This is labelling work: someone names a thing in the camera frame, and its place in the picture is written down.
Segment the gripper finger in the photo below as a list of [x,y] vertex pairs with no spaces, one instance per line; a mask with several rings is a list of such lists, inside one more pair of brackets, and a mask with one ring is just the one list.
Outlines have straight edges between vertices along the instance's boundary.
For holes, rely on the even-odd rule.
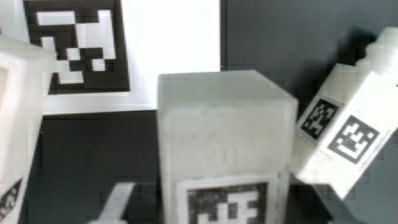
[[110,192],[99,217],[87,224],[127,224],[122,219],[127,200],[135,188],[133,182],[117,183]]

